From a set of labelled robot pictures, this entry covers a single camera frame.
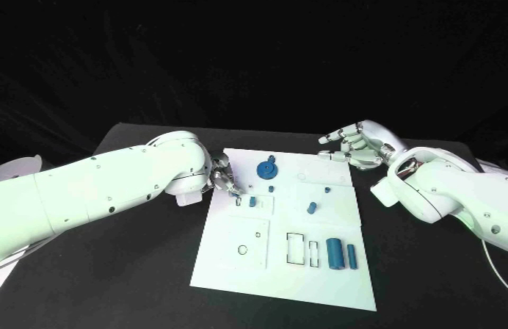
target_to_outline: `white board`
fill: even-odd
[[[237,149],[224,153],[245,195],[237,206],[235,198],[214,190],[189,285],[375,311],[348,164],[303,154]],[[268,155],[277,176],[261,180],[256,167]],[[254,207],[248,207],[250,196]],[[310,201],[317,205],[313,214],[306,212]],[[286,262],[287,233],[303,235],[303,265]],[[332,237],[342,241],[343,270],[327,267],[326,239]],[[356,270],[346,261],[348,244],[355,248]],[[317,267],[309,265],[315,253]]]

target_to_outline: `rectangular cutout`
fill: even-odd
[[[286,263],[304,265],[303,235],[287,232],[287,254]]]
[[[319,268],[317,243],[309,241],[309,265],[312,268]]]

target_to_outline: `black tabletop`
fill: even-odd
[[[315,134],[117,124],[96,153],[181,129],[208,150],[322,149]],[[461,143],[407,143],[443,148],[477,166]],[[497,328],[508,291],[479,239],[453,217],[431,225],[398,204],[384,208],[369,193],[384,174],[385,167],[350,168],[376,312],[189,287],[208,192],[185,207],[159,195],[68,230],[25,257],[0,288],[0,328]],[[508,254],[489,251],[508,278]]]

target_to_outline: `blue disc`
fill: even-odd
[[[257,176],[270,180],[277,175],[277,165],[273,162],[261,162],[257,165]]]

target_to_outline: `black curtain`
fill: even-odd
[[[506,0],[0,0],[1,160],[58,165],[116,122],[508,151]]]

